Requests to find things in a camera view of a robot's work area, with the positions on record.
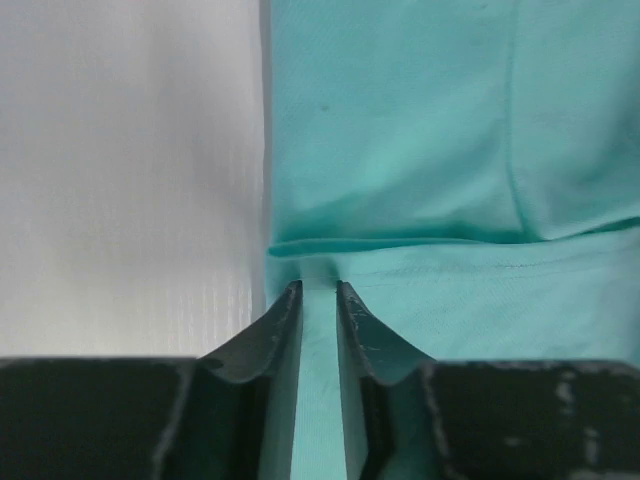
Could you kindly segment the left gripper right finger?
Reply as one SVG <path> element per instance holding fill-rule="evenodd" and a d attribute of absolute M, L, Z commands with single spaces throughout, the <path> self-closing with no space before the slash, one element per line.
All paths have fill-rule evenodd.
<path fill-rule="evenodd" d="M 443 361 L 339 282 L 351 479 L 635 479 L 639 372 L 603 360 Z"/>

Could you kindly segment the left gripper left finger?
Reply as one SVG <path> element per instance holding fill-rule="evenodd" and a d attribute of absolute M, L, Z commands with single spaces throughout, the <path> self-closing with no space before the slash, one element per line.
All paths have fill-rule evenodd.
<path fill-rule="evenodd" d="M 5 357 L 5 479 L 286 479 L 303 287 L 195 357 Z"/>

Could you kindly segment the teal t shirt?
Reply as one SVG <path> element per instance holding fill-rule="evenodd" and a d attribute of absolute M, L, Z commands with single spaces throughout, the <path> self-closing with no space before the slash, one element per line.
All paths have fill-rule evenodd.
<path fill-rule="evenodd" d="M 346 477 L 336 285 L 438 359 L 639 360 L 635 1 L 275 1 L 291 475 Z"/>

